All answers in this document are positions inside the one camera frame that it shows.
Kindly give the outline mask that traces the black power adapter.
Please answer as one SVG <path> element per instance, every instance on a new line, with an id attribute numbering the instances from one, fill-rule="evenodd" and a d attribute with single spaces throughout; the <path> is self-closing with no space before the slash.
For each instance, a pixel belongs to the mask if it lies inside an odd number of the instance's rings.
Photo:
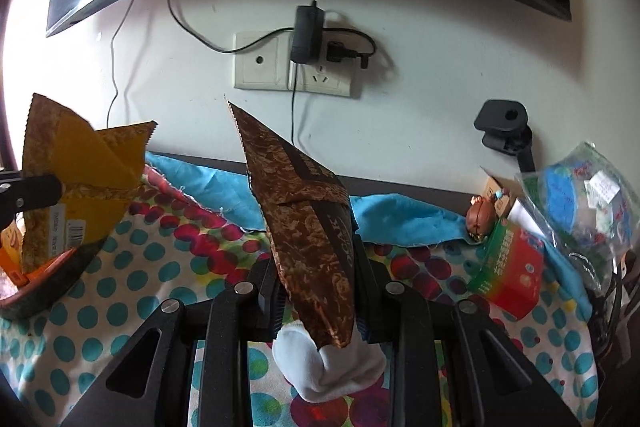
<path id="1" fill-rule="evenodd" d="M 290 59 L 295 64 L 319 61 L 324 29 L 324 11 L 316 0 L 296 8 Z"/>

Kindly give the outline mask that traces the black clamp mount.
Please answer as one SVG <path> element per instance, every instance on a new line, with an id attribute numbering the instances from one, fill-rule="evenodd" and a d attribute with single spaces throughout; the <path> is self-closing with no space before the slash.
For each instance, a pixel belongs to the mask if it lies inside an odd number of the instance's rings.
<path id="1" fill-rule="evenodd" d="M 523 104 L 488 100 L 477 114 L 474 128 L 484 133 L 484 147 L 514 157 L 522 173 L 536 170 L 532 151 L 533 131 L 528 125 L 528 114 Z"/>

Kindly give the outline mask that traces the white wall socket plate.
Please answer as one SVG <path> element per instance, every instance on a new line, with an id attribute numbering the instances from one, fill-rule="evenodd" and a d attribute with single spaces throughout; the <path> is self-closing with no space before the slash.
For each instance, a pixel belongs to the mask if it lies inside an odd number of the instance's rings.
<path id="1" fill-rule="evenodd" d="M 285 32 L 250 46 L 233 57 L 232 86 L 254 91 L 292 92 L 297 80 L 299 92 L 352 96 L 355 77 L 353 61 L 342 64 L 326 60 L 322 46 L 321 60 L 316 64 L 297 65 L 290 61 L 292 35 Z"/>

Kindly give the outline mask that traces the small cardboard box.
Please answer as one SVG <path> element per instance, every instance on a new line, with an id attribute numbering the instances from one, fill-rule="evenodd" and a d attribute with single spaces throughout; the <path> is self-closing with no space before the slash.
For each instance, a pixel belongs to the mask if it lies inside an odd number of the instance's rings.
<path id="1" fill-rule="evenodd" d="M 480 195 L 491 200 L 498 218 L 509 217 L 516 201 L 524 194 L 520 182 L 515 178 L 498 176 L 484 167 L 482 170 L 486 174 L 486 180 Z"/>

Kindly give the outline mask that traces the yellow snack bag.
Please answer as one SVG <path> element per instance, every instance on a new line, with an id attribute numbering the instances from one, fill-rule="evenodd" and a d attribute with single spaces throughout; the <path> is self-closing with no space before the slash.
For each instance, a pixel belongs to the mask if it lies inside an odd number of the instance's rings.
<path id="1" fill-rule="evenodd" d="M 137 195 L 155 121 L 96 130 L 71 109 L 32 97 L 23 147 L 26 176 L 53 174 L 62 195 L 23 213 L 22 269 L 29 273 L 111 233 Z"/>

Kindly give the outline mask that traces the green red medicine box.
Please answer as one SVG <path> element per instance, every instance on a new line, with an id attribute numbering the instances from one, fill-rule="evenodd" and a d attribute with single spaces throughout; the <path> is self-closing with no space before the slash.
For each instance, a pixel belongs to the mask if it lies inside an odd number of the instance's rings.
<path id="1" fill-rule="evenodd" d="M 521 320 L 538 303 L 544 242 L 516 223 L 501 219 L 483 251 L 483 263 L 469 281 L 469 291 Z"/>

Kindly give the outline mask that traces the red round basin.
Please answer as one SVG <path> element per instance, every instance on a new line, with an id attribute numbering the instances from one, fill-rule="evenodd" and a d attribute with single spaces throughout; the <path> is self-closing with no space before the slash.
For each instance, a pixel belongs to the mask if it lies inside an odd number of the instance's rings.
<path id="1" fill-rule="evenodd" d="M 1 317 L 29 319 L 51 308 L 72 288 L 102 248 L 105 239 L 65 251 L 34 272 L 20 267 L 23 232 L 13 220 L 1 230 Z"/>

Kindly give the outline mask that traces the blue cloth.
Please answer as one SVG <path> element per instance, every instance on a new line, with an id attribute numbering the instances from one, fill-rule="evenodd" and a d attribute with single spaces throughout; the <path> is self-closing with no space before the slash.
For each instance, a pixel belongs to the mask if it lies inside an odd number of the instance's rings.
<path id="1" fill-rule="evenodd" d="M 145 153 L 145 160 L 173 187 L 193 197 L 204 208 L 221 212 L 245 231 L 265 231 L 265 218 L 245 174 L 194 165 L 151 152 Z M 350 205 L 359 234 L 366 243 L 407 248 L 455 241 L 478 244 L 466 231 L 462 216 L 406 195 L 352 196 Z M 544 260 L 563 291 L 577 303 L 578 314 L 589 320 L 592 306 L 577 270 L 549 241 L 544 241 Z"/>

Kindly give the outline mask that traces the colourful polka dot cloth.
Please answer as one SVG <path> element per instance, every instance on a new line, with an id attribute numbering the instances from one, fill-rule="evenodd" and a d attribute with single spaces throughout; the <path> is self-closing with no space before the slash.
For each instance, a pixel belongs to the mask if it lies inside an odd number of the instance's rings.
<path id="1" fill-rule="evenodd" d="M 175 197 L 160 175 L 145 176 L 139 196 L 87 270 L 57 303 L 35 317 L 1 319 L 1 372 L 39 426 L 57 426 L 134 331 L 166 298 L 185 305 L 216 297 L 267 258 L 265 233 L 244 232 Z M 501 311 L 466 283 L 484 253 L 464 242 L 402 248 L 366 245 L 394 280 L 428 300 L 470 298 L 489 311 L 535 364 L 580 425 L 593 426 L 599 378 L 587 320 L 546 262 L 536 307 L 525 319 Z M 310 404 L 282 376 L 270 343 L 250 343 L 254 426 L 386 426 L 390 372 L 359 393 Z"/>

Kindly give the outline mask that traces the white sock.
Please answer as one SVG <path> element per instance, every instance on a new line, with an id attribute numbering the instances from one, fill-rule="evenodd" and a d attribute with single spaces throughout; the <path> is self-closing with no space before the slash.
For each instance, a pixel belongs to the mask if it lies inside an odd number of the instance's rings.
<path id="1" fill-rule="evenodd" d="M 301 321 L 280 329 L 272 356 L 283 377 L 306 402 L 322 403 L 363 391 L 384 374 L 386 356 L 364 341 L 357 326 L 345 348 L 318 348 Z"/>

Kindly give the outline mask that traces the brown walnut charm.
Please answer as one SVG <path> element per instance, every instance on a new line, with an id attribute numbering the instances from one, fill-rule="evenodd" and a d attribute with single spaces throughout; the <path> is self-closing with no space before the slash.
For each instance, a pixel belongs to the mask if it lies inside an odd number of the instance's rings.
<path id="1" fill-rule="evenodd" d="M 471 206 L 465 215 L 465 226 L 474 241 L 484 242 L 495 228 L 498 220 L 495 202 L 495 195 L 476 195 L 471 198 Z"/>

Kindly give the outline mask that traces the clear plastic bag with items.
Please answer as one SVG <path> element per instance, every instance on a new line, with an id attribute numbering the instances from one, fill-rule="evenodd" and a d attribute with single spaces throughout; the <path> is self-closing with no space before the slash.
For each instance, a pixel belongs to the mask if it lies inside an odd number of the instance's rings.
<path id="1" fill-rule="evenodd" d="M 552 245 L 602 296 L 614 269 L 639 243 L 639 196 L 592 144 L 562 160 L 516 176 L 533 217 Z"/>

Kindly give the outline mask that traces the brown snack bag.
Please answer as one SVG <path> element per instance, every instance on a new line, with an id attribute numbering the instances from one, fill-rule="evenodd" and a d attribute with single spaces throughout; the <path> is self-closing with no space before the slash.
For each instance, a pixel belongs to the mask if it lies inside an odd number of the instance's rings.
<path id="1" fill-rule="evenodd" d="M 355 324 L 356 230 L 346 188 L 244 109 L 229 108 L 288 298 L 317 348 L 345 348 Z"/>

